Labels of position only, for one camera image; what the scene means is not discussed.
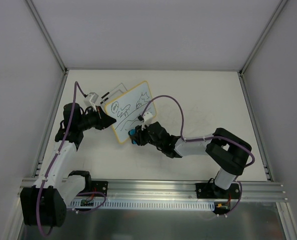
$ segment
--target whiteboard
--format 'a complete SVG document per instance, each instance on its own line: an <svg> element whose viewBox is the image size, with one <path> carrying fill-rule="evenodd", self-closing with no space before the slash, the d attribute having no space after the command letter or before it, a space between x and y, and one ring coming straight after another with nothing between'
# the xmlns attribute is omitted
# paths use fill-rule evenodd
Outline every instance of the whiteboard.
<svg viewBox="0 0 297 240"><path fill-rule="evenodd" d="M142 114L150 100L152 94L149 84L143 81L105 105L106 114L116 119L112 128L120 144L125 143L129 139L129 131L141 123L138 116ZM154 102L146 111L156 116Z"/></svg>

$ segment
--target wire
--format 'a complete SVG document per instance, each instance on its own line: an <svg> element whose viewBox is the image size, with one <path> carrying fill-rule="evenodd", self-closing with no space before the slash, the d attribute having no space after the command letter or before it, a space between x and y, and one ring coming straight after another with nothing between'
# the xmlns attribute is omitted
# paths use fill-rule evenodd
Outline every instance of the wire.
<svg viewBox="0 0 297 240"><path fill-rule="evenodd" d="M83 195L89 195L89 194L99 194L99 195L102 195L104 197L104 200L101 202L100 205L92 208L91 210L88 210L88 211L77 211L77 214L89 214L89 213L92 213L94 211L96 211L97 209L99 209L100 207L102 207L105 202L107 201L107 196L105 196L104 193L100 192L100 191L91 191L91 192L81 192L79 193L77 196L83 196Z"/></svg>
<svg viewBox="0 0 297 240"><path fill-rule="evenodd" d="M235 206L228 212L226 213L226 215L228 214L231 214L231 212L237 207L237 205L239 205L240 201L241 201L241 198L242 198L242 191L243 191L243 188L242 188L242 183L240 181L236 181L239 185L239 198L235 204Z"/></svg>
<svg viewBox="0 0 297 240"><path fill-rule="evenodd" d="M71 126L71 123L72 123L72 118L73 118L73 112L74 112L74 107L75 107L75 102L76 102L76 98L77 98L77 87L79 89L79 91L85 96L84 92L82 91L79 83L76 81L74 83L74 94L73 94L73 103L72 103L72 108L71 108L71 111L70 111L70 115L69 115L69 120L68 120L68 124L67 124L67 128L66 128L66 131L65 131L65 134L64 134L64 137L62 139L62 142L61 144L59 145L58 149L57 149L57 153L54 155L52 161L50 162L46 172L45 172L45 175L44 177L47 178L49 176L49 173L51 171L51 168L55 162L55 160L57 159L58 155L59 155L59 152L61 151L64 143L65 143L65 139L67 138L68 136L68 133L69 133L69 130L70 130L70 126ZM38 194L37 194L37 201L36 201L36 222L37 222L37 227L38 227L38 230L40 232L40 234L43 236L43 237L48 237L51 232L52 232L52 229L53 227L50 228L49 232L48 233L45 233L43 228L42 228L42 224L41 224L41 217L40 217L40 202L41 202L41 196L42 196L42 191L43 191L43 188L44 188L44 185L45 185L45 180L42 181L40 187L39 187L39 191L38 191Z"/></svg>
<svg viewBox="0 0 297 240"><path fill-rule="evenodd" d="M93 198L94 198L94 194L92 194L91 196L89 196L89 197L86 199L86 202L89 203L90 201L93 200Z"/></svg>

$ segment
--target blue gripper part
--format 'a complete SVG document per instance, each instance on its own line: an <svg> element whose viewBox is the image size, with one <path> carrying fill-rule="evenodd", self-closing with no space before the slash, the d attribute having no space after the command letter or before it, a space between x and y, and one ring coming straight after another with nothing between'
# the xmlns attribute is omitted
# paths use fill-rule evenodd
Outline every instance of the blue gripper part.
<svg viewBox="0 0 297 240"><path fill-rule="evenodd" d="M132 129L128 132L128 135L132 136L135 134L135 129Z"/></svg>

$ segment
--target white table surface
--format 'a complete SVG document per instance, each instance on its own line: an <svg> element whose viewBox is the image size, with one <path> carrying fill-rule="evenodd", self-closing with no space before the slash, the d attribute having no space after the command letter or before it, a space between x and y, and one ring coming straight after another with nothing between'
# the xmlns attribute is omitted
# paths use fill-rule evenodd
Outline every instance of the white table surface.
<svg viewBox="0 0 297 240"><path fill-rule="evenodd" d="M252 146L255 163L246 168L241 181L266 181L266 174L253 132L250 116L236 72L219 71L152 71L152 70L70 70L59 103L56 118L45 152L42 169L50 163L55 135L63 119L63 106L73 100L74 82L83 91L100 96L124 83L127 89L146 80L153 97L170 95L184 112L185 137L199 137L225 128ZM76 102L85 109L83 96L77 90ZM154 101L159 121L171 135L179 135L181 114L171 99ZM67 167L87 170L92 178L134 180L208 180L220 167L208 155L168 158L154 146L137 146L127 141L119 144L112 128L94 128L84 138Z"/></svg>

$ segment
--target metal base plate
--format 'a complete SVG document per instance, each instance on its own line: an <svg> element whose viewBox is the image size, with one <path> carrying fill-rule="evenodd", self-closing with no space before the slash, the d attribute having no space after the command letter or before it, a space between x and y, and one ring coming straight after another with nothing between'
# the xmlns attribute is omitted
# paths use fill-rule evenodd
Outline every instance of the metal base plate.
<svg viewBox="0 0 297 240"><path fill-rule="evenodd" d="M197 199L218 199L217 196L214 195L212 191L207 191L207 183L201 182L195 184L196 189L196 198ZM231 199L239 199L240 198L240 188L238 183L232 183L229 187L229 189L226 191L227 197L229 198L229 195Z"/></svg>

